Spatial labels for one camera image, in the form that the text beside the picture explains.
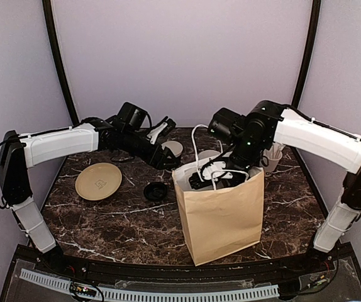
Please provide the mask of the stack of black paper cups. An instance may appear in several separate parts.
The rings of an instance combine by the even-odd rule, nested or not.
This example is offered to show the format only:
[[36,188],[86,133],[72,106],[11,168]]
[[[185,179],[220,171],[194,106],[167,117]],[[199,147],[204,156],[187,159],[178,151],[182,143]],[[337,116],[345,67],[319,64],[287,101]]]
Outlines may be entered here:
[[166,141],[164,143],[162,143],[162,147],[163,148],[169,148],[171,150],[171,152],[174,154],[175,157],[180,157],[182,155],[183,152],[183,145],[175,140],[170,140],[170,141]]

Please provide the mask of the white cup holding straws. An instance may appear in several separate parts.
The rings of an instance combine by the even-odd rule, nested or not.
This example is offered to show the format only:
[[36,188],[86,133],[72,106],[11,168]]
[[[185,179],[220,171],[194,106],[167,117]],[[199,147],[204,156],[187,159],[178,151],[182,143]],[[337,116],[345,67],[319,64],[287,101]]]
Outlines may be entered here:
[[270,150],[263,151],[262,158],[260,159],[260,166],[264,170],[265,177],[271,176],[271,174],[275,171],[275,168],[277,167],[281,158],[279,160],[272,160],[270,158]]

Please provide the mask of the stack of black cup lids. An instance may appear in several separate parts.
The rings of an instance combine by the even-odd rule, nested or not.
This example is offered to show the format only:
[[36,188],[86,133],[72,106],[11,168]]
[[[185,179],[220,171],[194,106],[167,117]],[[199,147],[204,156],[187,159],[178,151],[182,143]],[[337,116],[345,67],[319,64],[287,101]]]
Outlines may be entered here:
[[163,201],[168,193],[168,187],[164,182],[151,182],[143,189],[144,197],[153,202]]

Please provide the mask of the brown paper bag white handles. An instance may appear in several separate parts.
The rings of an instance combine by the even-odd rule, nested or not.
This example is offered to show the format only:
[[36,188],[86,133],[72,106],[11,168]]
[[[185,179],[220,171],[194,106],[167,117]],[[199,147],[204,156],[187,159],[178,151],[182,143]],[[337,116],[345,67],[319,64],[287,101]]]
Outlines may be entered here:
[[220,188],[218,169],[208,187],[193,190],[189,177],[208,159],[195,158],[172,172],[184,239],[195,266],[220,259],[259,243],[264,213],[264,170],[241,172],[243,182]]

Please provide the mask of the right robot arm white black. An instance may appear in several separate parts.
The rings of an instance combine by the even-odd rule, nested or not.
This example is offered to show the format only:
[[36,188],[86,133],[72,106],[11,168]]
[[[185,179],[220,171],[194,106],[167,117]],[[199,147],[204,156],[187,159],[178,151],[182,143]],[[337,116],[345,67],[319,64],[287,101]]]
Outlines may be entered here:
[[228,144],[232,152],[198,164],[188,179],[192,189],[216,185],[226,174],[231,175],[232,184],[241,182],[238,172],[248,172],[275,143],[317,155],[346,170],[337,202],[313,238],[314,249],[300,260],[304,272],[315,272],[325,261],[324,253],[361,217],[361,136],[273,101],[259,102],[247,115],[221,108],[213,115],[208,133]]

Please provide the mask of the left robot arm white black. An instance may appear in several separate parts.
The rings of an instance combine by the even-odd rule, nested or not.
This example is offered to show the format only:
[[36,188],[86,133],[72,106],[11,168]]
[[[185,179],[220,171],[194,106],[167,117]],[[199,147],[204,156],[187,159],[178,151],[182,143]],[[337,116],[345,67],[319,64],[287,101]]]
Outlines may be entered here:
[[106,120],[90,117],[67,128],[21,135],[11,130],[5,134],[0,143],[0,208],[13,211],[22,231],[44,254],[44,265],[54,274],[63,274],[68,261],[57,252],[58,243],[33,200],[28,169],[68,155],[101,150],[125,151],[157,170],[178,167],[178,157],[157,141],[175,128],[175,122],[165,117],[142,130],[148,117],[144,109],[125,102],[118,114]]

